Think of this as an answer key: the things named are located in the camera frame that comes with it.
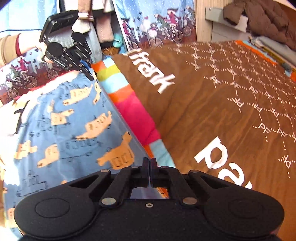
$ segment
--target black cable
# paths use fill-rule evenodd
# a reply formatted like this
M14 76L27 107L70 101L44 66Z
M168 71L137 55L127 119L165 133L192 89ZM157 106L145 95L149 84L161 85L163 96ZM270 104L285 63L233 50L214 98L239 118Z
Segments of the black cable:
M7 32L7 31L42 31L42 29L7 29L0 31L0 33Z

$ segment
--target striped fabric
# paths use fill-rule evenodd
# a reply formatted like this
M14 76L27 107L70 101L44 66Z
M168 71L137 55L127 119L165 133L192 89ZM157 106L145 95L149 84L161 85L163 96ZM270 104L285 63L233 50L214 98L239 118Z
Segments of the striped fabric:
M93 64L92 68L96 72L102 87L149 156L156 157L158 166L175 167L153 119L114 61L110 58L105 59Z

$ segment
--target teal object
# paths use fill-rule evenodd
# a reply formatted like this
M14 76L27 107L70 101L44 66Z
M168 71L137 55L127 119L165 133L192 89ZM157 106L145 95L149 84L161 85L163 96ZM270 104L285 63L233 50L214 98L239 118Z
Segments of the teal object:
M120 48L123 44L123 39L121 34L114 34L113 47Z

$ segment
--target brown jacket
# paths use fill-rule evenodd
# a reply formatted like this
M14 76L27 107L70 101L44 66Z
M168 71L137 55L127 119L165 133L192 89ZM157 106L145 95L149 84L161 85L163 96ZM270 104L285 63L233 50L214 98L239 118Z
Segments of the brown jacket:
M17 35L8 35L0 39L0 66L8 64L17 57L16 40Z
M240 15L248 16L250 30L296 50L296 28L273 0L234 0L223 8L224 19L237 25Z

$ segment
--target gray cloth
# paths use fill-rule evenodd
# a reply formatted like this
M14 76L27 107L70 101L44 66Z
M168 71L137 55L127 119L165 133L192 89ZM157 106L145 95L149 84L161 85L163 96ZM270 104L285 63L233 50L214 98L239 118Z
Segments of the gray cloth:
M291 50L287 45L280 44L270 38L260 36L257 37L262 44L264 44L266 47L270 48L283 58L285 58L287 61L289 61L291 64L296 66L296 52Z

